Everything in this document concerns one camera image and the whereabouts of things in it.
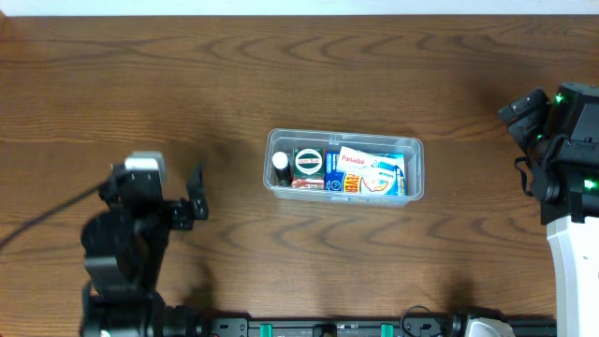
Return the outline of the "dark Woods syrup bottle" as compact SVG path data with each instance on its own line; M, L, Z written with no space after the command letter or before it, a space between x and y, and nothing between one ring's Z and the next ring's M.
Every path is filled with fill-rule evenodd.
M276 152L271 157L271 163L279 185L290 186L293 177L288 155L284 152Z

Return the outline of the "red Panadol ActiFast box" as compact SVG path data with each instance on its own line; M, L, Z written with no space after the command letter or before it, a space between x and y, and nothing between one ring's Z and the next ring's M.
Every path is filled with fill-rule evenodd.
M291 186L293 188L299 188L299 189L324 190L325 189L325 181L320 178L300 178L300 179L294 179L292 181Z

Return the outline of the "green Zam-Buk box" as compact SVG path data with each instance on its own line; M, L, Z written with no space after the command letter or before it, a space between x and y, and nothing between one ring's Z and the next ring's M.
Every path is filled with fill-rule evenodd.
M295 147L293 151L294 175L297 179L323 179L325 177L326 151L323 148Z

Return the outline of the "blue Kool Fever box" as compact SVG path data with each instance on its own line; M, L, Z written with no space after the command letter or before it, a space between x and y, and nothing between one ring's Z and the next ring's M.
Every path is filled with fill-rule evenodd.
M403 154L380 154L385 162L394 166L396 178L392 183L368 181L362 176L337 169L338 152L326 154L325 189L330 192L360 193L364 195L404 196L405 163Z

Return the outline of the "white Panadol box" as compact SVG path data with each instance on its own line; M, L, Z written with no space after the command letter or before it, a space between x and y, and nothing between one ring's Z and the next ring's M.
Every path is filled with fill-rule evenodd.
M336 159L339 171L388 183L396 180L397 169L403 165L402 154L368 154L349 147L342 147Z

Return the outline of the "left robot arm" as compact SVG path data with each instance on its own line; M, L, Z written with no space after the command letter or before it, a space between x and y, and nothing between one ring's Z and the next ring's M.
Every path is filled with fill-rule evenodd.
M156 285L173 230L209 217L201 168L187 198L166 200L159 169L118 165L99 187L108 208L83 228L82 336L207 336L210 324L184 306L168 306Z

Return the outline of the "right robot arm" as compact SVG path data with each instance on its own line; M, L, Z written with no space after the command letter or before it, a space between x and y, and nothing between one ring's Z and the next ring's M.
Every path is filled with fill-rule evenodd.
M523 192L540 203L556 279L557 333L598 333L598 89L537 88L498 112L522 150Z

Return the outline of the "clear plastic container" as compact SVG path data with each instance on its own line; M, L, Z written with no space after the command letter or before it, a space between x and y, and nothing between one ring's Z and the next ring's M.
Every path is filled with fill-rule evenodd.
M422 198L419 139L274 129L263 183L278 198L402 207Z

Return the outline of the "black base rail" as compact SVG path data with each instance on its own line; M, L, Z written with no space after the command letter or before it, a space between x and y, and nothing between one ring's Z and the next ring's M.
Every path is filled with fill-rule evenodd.
M407 315L387 320L290 320L225 317L200 333L208 337L402 337L515 336L556 337L557 324L546 319L501 319L476 315Z

